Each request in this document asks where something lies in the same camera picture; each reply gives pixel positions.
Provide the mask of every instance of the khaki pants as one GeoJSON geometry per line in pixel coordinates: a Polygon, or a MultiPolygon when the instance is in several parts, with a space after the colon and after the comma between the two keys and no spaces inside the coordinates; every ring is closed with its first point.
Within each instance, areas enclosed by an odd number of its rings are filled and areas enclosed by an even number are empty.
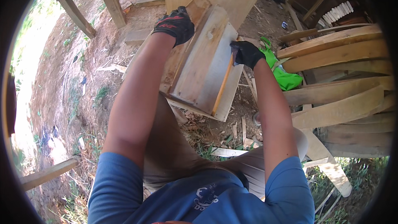
{"type": "MultiPolygon", "coordinates": [[[[308,141],[298,129],[295,129],[295,137],[299,157],[303,159],[308,141]]],[[[157,190],[169,182],[192,176],[204,169],[242,172],[249,181],[250,193],[259,198],[265,194],[263,147],[222,162],[202,158],[188,144],[167,100],[159,94],[156,116],[144,157],[144,186],[157,190]]]]}

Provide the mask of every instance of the green bag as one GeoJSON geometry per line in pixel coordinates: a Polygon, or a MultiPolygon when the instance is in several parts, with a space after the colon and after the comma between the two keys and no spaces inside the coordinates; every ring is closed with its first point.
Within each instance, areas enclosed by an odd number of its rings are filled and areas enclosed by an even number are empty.
{"type": "MultiPolygon", "coordinates": [[[[265,37],[260,37],[261,41],[263,41],[264,45],[266,46],[265,49],[259,47],[258,49],[264,53],[266,56],[266,61],[270,68],[272,68],[275,62],[278,62],[278,59],[275,57],[274,53],[271,51],[271,42],[266,39],[265,37]]],[[[295,74],[295,73],[287,73],[281,65],[277,66],[273,71],[276,81],[279,84],[279,87],[283,91],[291,90],[302,82],[302,77],[295,74]]]]}

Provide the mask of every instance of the wooden leg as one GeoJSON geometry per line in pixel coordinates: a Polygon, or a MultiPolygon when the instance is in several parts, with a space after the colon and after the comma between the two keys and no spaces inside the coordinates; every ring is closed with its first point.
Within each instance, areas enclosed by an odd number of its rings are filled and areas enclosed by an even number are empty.
{"type": "Polygon", "coordinates": [[[111,14],[112,20],[118,29],[126,26],[126,16],[123,13],[119,0],[103,0],[111,14]]]}
{"type": "Polygon", "coordinates": [[[73,0],[59,0],[59,3],[65,9],[66,13],[72,18],[72,21],[79,27],[90,39],[96,35],[96,30],[83,17],[73,0]]]}
{"type": "Polygon", "coordinates": [[[25,177],[21,177],[20,181],[22,184],[22,188],[25,191],[33,189],[47,181],[54,179],[62,175],[65,172],[70,171],[72,168],[76,167],[79,164],[80,157],[73,156],[71,159],[64,161],[62,163],[56,164],[52,167],[44,169],[40,172],[36,172],[25,177]]]}

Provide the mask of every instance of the glove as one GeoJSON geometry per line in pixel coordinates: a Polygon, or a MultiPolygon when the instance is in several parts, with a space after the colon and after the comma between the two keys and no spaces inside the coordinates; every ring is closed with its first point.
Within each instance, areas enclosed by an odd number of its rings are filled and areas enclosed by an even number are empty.
{"type": "Polygon", "coordinates": [[[254,66],[256,66],[258,60],[260,60],[261,58],[266,58],[265,55],[261,51],[259,51],[256,46],[248,41],[232,41],[229,46],[232,49],[235,48],[238,50],[235,62],[239,64],[244,64],[251,69],[254,69],[254,66]]]}
{"type": "Polygon", "coordinates": [[[170,15],[165,15],[157,21],[152,34],[156,32],[163,32],[175,37],[174,47],[176,47],[191,39],[195,32],[195,25],[191,22],[185,7],[180,6],[178,10],[172,11],[170,15]]]}

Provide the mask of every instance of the soil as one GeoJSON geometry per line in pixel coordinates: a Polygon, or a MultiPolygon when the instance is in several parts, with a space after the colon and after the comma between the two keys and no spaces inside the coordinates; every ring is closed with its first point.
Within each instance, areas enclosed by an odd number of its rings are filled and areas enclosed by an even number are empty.
{"type": "MultiPolygon", "coordinates": [[[[134,0],[120,0],[122,7],[128,5],[129,1],[134,0]]],[[[101,147],[109,112],[122,83],[122,73],[96,69],[112,63],[127,66],[139,47],[125,45],[123,40],[126,34],[131,30],[152,27],[166,11],[165,5],[142,8],[132,6],[126,14],[127,26],[117,29],[102,0],[75,0],[75,3],[87,21],[94,23],[97,33],[94,39],[89,40],[64,13],[47,40],[33,85],[31,119],[28,119],[32,122],[34,134],[40,139],[37,171],[62,162],[76,153],[81,153],[82,156],[87,154],[78,143],[82,134],[95,134],[95,143],[101,147]],[[86,80],[84,95],[83,80],[86,80]],[[98,91],[103,87],[108,90],[106,96],[96,99],[98,91]]],[[[255,39],[265,36],[271,41],[272,50],[276,51],[276,37],[295,30],[294,23],[289,13],[280,9],[272,0],[258,0],[256,5],[261,13],[252,8],[238,33],[255,39]],[[283,21],[288,24],[287,30],[281,27],[283,21]]],[[[252,78],[252,71],[248,68],[245,70],[249,78],[252,78]]],[[[240,83],[247,84],[243,76],[240,83]]],[[[245,117],[247,137],[261,141],[261,128],[251,121],[257,108],[248,87],[238,87],[232,107],[233,111],[225,123],[189,114],[190,121],[182,127],[184,133],[186,136],[197,136],[197,131],[185,128],[197,124],[202,137],[199,142],[205,146],[218,146],[222,140],[232,135],[231,125],[237,122],[238,138],[233,141],[237,146],[242,144],[241,118],[245,117]]],[[[74,180],[82,186],[85,194],[90,191],[95,166],[87,172],[88,181],[82,182],[79,179],[84,178],[82,173],[82,169],[74,169],[27,192],[44,220],[60,220],[53,213],[58,216],[64,214],[64,201],[61,198],[70,194],[69,181],[74,180]]]]}

